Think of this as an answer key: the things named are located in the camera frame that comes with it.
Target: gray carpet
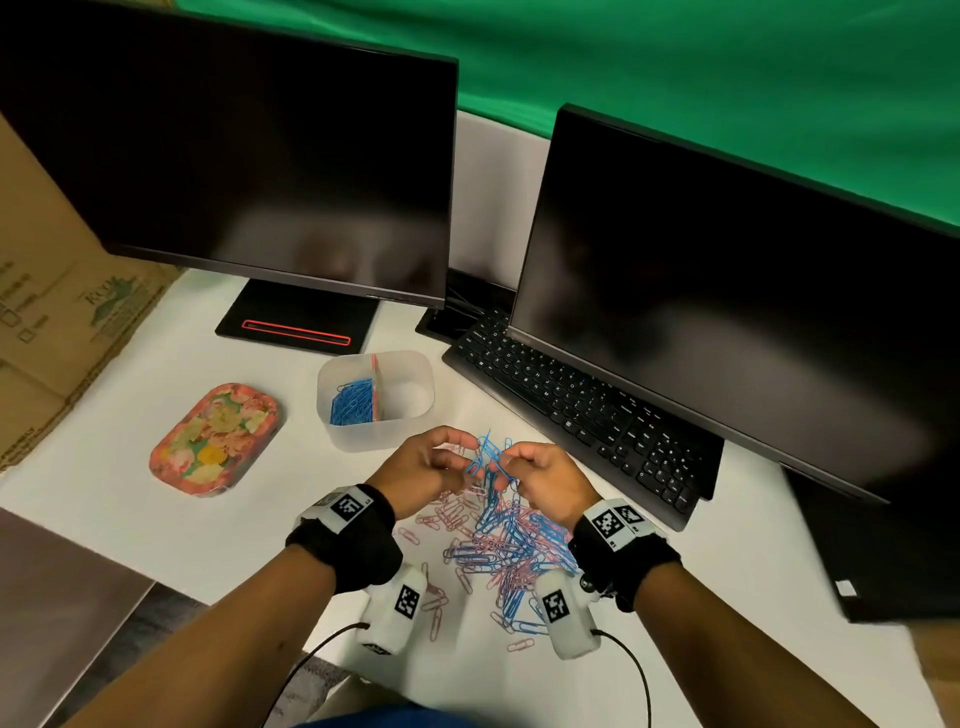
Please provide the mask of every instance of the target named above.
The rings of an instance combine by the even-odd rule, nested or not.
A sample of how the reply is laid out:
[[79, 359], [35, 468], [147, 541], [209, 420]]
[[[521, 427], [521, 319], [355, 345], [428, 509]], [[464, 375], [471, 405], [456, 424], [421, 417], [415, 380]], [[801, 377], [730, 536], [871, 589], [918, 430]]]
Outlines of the gray carpet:
[[[106, 685], [204, 609], [200, 602], [155, 584], [44, 728], [59, 728]], [[345, 670], [313, 658], [290, 681], [274, 706], [268, 728], [288, 728], [304, 722], [326, 700], [327, 691], [348, 675]]]

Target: person's left hand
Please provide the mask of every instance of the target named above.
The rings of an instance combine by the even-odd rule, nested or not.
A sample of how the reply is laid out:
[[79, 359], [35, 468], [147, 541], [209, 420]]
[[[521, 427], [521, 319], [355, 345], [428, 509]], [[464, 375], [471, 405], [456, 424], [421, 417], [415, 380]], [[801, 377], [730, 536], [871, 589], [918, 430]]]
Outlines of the person's left hand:
[[473, 480], [466, 473], [470, 460], [448, 449], [434, 449], [444, 443], [480, 448], [480, 443], [469, 432], [447, 426], [434, 427], [404, 440], [367, 479], [368, 485], [390, 501], [398, 521], [413, 516], [443, 491], [459, 493]]

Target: black keyboard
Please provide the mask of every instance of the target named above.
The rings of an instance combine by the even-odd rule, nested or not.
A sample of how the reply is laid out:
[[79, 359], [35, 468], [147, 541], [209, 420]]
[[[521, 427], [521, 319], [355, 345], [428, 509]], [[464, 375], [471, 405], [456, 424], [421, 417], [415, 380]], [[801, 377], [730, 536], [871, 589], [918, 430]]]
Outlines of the black keyboard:
[[683, 530], [697, 501], [713, 495], [723, 438], [508, 338], [507, 321], [488, 313], [444, 363]]

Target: green curtain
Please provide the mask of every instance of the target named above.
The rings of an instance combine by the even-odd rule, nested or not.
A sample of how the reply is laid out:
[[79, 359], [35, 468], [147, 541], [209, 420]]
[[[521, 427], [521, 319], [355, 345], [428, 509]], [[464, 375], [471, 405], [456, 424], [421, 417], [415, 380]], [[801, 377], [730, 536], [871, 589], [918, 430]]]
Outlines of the green curtain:
[[960, 224], [958, 0], [178, 5], [453, 56], [461, 109], [533, 133], [574, 102]]

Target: black monitor screen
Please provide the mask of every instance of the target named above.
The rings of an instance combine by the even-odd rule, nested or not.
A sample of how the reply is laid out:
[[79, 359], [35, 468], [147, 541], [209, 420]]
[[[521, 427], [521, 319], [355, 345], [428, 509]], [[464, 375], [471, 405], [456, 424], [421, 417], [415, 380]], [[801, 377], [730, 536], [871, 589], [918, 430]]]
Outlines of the black monitor screen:
[[827, 481], [955, 452], [956, 240], [667, 139], [558, 115], [520, 338]]
[[0, 112], [108, 250], [421, 303], [444, 297], [456, 89], [450, 59], [171, 12], [0, 22]]

